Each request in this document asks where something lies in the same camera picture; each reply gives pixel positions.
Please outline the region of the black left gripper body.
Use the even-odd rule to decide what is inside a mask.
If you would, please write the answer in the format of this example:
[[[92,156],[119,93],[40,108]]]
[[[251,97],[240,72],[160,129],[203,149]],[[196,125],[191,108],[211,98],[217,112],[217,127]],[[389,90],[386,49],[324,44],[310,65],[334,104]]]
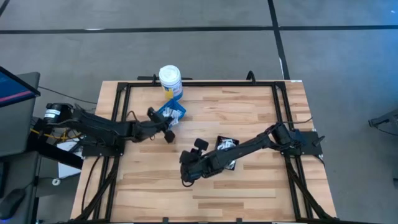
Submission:
[[[142,142],[159,132],[164,133],[164,139],[170,141],[169,121],[155,123],[153,121],[136,122],[133,126],[133,141]]]

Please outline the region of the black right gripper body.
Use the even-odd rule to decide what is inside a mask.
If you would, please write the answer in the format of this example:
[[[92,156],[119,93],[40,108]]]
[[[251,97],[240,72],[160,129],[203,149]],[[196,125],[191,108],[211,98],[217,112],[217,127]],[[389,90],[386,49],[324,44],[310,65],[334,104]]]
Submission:
[[[180,155],[180,173],[183,182],[195,182],[201,177],[209,178],[222,171],[223,167],[216,161],[215,152],[199,155],[183,151]]]

